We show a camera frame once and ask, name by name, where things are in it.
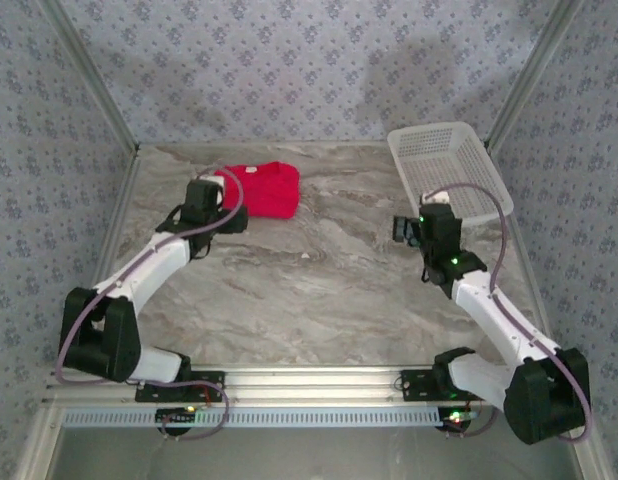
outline patterned wallpaper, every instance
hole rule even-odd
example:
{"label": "patterned wallpaper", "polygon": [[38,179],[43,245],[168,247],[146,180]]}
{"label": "patterned wallpaper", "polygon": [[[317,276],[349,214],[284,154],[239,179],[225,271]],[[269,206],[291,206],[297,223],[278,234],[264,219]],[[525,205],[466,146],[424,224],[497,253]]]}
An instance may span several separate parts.
{"label": "patterned wallpaper", "polygon": [[34,1],[0,0],[0,479],[91,280],[128,155]]}
{"label": "patterned wallpaper", "polygon": [[558,340],[588,357],[618,475],[618,2],[589,1],[497,155]]}
{"label": "patterned wallpaper", "polygon": [[486,136],[555,0],[63,0],[140,142]]}

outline white plastic basket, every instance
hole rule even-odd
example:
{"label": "white plastic basket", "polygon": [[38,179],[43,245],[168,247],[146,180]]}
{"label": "white plastic basket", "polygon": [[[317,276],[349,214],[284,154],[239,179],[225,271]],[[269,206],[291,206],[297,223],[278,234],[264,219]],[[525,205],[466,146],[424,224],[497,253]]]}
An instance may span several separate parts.
{"label": "white plastic basket", "polygon": [[[513,201],[485,147],[464,122],[432,123],[394,130],[387,137],[391,154],[407,191],[414,215],[420,196],[450,183],[471,182],[493,193],[505,215]],[[470,188],[449,191],[451,208],[463,225],[480,225],[498,218],[491,200]]]}

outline red cloth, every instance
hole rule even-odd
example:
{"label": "red cloth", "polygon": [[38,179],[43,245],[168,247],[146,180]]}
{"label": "red cloth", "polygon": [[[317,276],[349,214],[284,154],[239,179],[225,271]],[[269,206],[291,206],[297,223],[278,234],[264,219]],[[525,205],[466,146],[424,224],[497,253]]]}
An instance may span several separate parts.
{"label": "red cloth", "polygon": [[[225,167],[235,174],[245,191],[243,205],[250,217],[291,218],[300,203],[300,173],[295,167],[281,162],[262,165]],[[233,208],[238,203],[238,187],[229,176],[225,178],[222,206]]]}

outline wall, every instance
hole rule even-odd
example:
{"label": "wall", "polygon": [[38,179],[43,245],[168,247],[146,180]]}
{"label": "wall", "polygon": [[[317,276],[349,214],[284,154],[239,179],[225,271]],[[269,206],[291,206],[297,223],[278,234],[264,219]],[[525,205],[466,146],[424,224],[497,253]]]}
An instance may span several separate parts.
{"label": "wall", "polygon": [[554,0],[63,0],[140,142],[486,136]]}
{"label": "wall", "polygon": [[34,1],[0,0],[0,479],[87,285],[129,156]]}
{"label": "wall", "polygon": [[618,474],[618,1],[585,3],[497,159],[555,334],[589,359]]}

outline gray marble floor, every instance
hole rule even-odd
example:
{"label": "gray marble floor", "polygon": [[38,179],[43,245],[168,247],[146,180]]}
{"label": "gray marble floor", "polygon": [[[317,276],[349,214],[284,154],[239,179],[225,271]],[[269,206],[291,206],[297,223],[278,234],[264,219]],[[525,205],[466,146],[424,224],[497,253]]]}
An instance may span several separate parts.
{"label": "gray marble floor", "polygon": [[[195,173],[272,160],[301,172],[295,218],[253,218],[246,233],[217,236],[205,260],[147,303],[143,342],[205,364],[420,364],[458,346],[498,357],[468,315],[420,282],[418,252],[392,242],[393,215],[412,212],[384,146],[143,147],[116,267],[182,202]],[[499,239],[497,223],[464,232],[490,266]],[[531,317],[512,246],[499,283]]]}

